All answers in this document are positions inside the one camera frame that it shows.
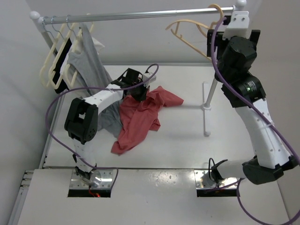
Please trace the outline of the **beige plastic hanger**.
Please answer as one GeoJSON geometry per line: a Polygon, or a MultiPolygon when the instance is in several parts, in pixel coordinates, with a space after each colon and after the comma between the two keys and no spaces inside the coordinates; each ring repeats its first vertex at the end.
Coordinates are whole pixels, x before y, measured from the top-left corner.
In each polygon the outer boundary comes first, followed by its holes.
{"type": "Polygon", "coordinates": [[[210,25],[191,19],[179,19],[169,24],[165,30],[169,30],[189,48],[193,49],[206,60],[211,61],[211,57],[207,56],[206,50],[204,47],[200,47],[200,43],[205,43],[207,41],[207,32],[213,29],[225,14],[218,4],[211,4],[208,8],[215,9],[219,14],[219,18],[212,20],[210,25]]]}

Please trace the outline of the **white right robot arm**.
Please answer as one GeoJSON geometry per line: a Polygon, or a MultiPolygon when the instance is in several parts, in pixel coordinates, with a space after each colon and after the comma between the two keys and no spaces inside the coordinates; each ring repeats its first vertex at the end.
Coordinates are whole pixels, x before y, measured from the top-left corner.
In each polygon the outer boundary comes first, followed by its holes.
{"type": "Polygon", "coordinates": [[[248,161],[225,159],[217,163],[211,170],[212,177],[216,182],[229,177],[245,178],[256,185],[276,181],[285,171],[299,166],[300,159],[287,150],[287,142],[271,119],[263,86],[249,71],[257,57],[260,31],[253,30],[250,38],[223,39],[223,33],[214,29],[207,35],[207,55],[217,56],[213,60],[215,78],[244,122],[254,150],[254,157],[248,161]]]}

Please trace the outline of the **red t shirt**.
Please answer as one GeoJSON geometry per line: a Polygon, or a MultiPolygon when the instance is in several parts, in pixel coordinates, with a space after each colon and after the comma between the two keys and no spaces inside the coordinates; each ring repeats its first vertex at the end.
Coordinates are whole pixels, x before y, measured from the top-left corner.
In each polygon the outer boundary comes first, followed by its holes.
{"type": "Polygon", "coordinates": [[[122,155],[143,142],[149,131],[158,131],[158,112],[163,107],[182,105],[184,100],[158,86],[148,91],[146,99],[138,102],[132,96],[125,97],[120,105],[120,121],[123,125],[111,153],[122,155]]]}

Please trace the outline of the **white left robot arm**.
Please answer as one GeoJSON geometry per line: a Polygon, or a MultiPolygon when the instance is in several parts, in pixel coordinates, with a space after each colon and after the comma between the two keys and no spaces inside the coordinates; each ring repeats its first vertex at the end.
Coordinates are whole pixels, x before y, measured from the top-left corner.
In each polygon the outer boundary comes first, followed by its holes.
{"type": "Polygon", "coordinates": [[[126,95],[131,95],[138,101],[145,100],[150,83],[155,79],[156,75],[152,72],[140,73],[128,68],[119,78],[96,94],[72,100],[64,129],[75,147],[75,173],[87,185],[95,187],[99,184],[100,174],[96,169],[97,163],[92,147],[92,139],[98,131],[99,114],[126,95]]]}

